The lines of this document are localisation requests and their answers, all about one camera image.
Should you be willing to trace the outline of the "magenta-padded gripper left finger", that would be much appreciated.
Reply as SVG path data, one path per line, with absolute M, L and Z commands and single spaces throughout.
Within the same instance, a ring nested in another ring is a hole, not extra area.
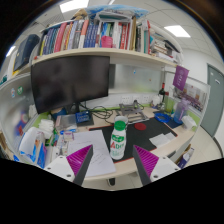
M 44 170 L 81 186 L 92 156 L 93 146 L 89 145 L 69 156 L 58 156 Z

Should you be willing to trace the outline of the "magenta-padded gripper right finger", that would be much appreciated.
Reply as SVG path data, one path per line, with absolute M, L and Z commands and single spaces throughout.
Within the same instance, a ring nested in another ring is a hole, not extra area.
M 133 146 L 133 157 L 143 186 L 180 170 L 168 157 L 158 157 L 137 145 Z

